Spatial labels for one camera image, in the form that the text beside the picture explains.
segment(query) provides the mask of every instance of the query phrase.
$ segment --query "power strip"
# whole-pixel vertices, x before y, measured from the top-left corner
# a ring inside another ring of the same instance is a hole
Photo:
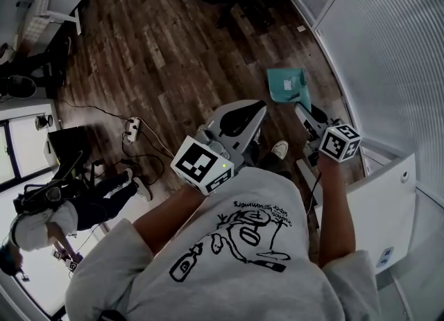
[[[130,127],[128,129],[128,136],[126,137],[129,142],[136,141],[137,133],[139,132],[140,120],[138,118],[130,118]]]

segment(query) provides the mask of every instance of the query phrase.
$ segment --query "person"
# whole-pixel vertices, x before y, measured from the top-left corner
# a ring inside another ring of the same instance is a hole
[[[110,198],[109,192],[129,182]],[[127,168],[122,174],[99,182],[85,195],[66,200],[57,210],[47,209],[38,214],[18,216],[10,226],[8,242],[0,248],[0,269],[7,275],[22,271],[23,256],[20,250],[31,252],[51,244],[63,258],[70,257],[80,263],[83,257],[74,251],[67,236],[104,223],[117,216],[135,194],[150,200],[149,190]]]
[[[0,64],[0,91],[3,96],[7,94],[5,93],[5,90],[8,83],[11,83],[11,80],[15,76],[30,78],[35,83],[36,87],[56,88],[60,87],[65,81],[65,62],[71,51],[70,37],[67,37],[60,45],[32,56],[27,56],[27,53],[23,54],[16,52],[10,45],[5,43],[0,46],[0,59],[4,56],[8,48],[11,48],[14,51],[15,56],[13,61],[6,60]],[[51,75],[33,75],[35,70],[46,64],[52,64]],[[12,91],[10,94],[15,96],[16,93]]]
[[[262,169],[243,168],[208,197],[185,185],[133,224],[119,222],[74,273],[69,319],[378,319],[375,274],[356,251],[339,164],[318,159],[317,266],[299,190],[282,168],[287,150],[278,142]]]

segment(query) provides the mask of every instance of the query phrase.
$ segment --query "black and white marker cube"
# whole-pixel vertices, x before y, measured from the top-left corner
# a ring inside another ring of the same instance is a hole
[[[331,126],[325,130],[319,150],[337,162],[352,158],[358,150],[361,136],[350,125]]]
[[[57,250],[53,250],[51,255],[54,258],[56,258],[57,260],[61,260],[62,259],[62,254],[59,251],[57,251]]]
[[[71,272],[75,272],[78,267],[78,264],[71,259],[67,259],[65,261],[65,265]]]
[[[205,195],[234,175],[234,164],[190,136],[183,141],[171,168],[186,183]]]

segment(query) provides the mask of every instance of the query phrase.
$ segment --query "desk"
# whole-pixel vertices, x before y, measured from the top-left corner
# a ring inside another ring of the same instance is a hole
[[[17,32],[17,52],[27,55],[33,49],[40,35],[45,31],[49,23],[53,21],[72,21],[76,24],[77,34],[81,34],[80,20],[77,8],[75,16],[71,17],[59,12],[49,10],[50,0],[34,0]]]
[[[91,155],[91,146],[83,126],[49,132],[44,147],[44,155],[49,166],[55,168],[65,161],[69,161],[80,150],[83,151],[83,158],[77,165],[79,171]]]

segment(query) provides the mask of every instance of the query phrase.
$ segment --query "black hair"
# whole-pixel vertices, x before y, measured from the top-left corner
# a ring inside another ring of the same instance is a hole
[[[19,268],[15,265],[14,256],[11,254],[8,244],[0,248],[0,269],[11,277],[19,272]]]

